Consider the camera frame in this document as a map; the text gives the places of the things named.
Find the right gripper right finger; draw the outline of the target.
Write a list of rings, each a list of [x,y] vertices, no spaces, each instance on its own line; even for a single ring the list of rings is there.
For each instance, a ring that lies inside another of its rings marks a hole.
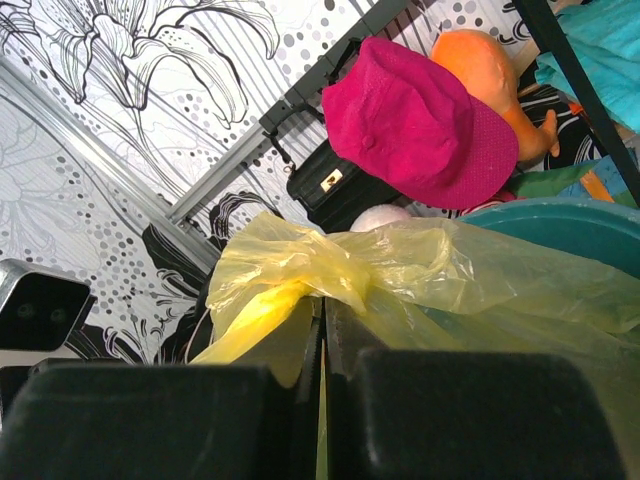
[[[545,354],[393,350],[325,304],[332,479],[621,479],[592,386]]]

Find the yellow trash bag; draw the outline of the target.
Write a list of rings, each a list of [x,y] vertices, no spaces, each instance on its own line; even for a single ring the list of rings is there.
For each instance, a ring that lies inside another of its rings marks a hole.
[[[562,355],[639,450],[639,282],[625,272],[442,218],[323,235],[262,213],[214,269],[215,337],[197,361],[239,359],[307,296],[349,306],[393,348]]]

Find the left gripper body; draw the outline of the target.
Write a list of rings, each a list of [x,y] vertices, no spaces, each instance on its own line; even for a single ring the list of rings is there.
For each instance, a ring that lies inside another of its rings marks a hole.
[[[50,369],[72,370],[87,369],[118,369],[120,361],[114,358],[46,358],[37,362],[33,366],[3,366],[1,368],[1,421],[10,413],[12,405],[19,396],[20,391],[28,383],[28,381],[45,371]],[[60,404],[54,406],[53,410],[56,414],[69,413],[80,414],[86,408],[99,405],[106,402],[113,394],[107,393],[106,385],[99,385],[97,380],[92,380],[88,389],[82,392],[76,392],[71,397],[69,405]]]

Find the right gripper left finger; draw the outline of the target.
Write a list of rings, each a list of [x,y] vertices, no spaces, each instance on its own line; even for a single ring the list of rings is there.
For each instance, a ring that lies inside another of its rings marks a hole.
[[[5,479],[311,479],[321,325],[304,299],[238,362],[48,366],[1,432]]]

